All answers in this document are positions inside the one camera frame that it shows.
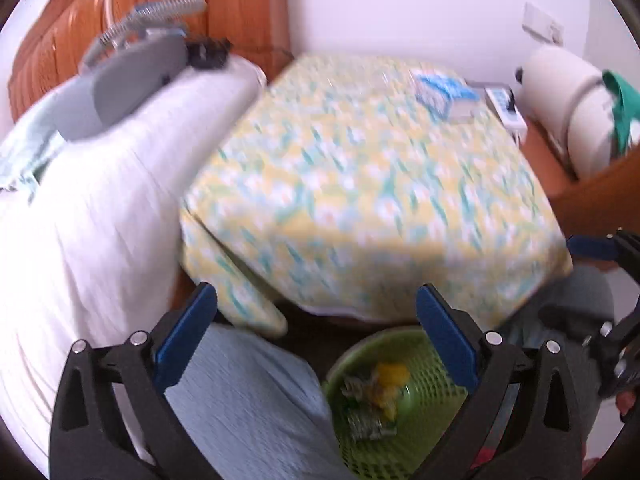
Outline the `person right hand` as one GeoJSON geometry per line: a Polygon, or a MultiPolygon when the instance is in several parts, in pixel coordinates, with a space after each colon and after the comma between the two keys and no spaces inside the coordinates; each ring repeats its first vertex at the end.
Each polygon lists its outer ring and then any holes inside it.
{"type": "Polygon", "coordinates": [[[620,421],[624,424],[627,420],[628,413],[634,408],[636,404],[636,393],[634,390],[628,390],[619,393],[615,398],[615,406],[617,411],[620,412],[620,421]]]}

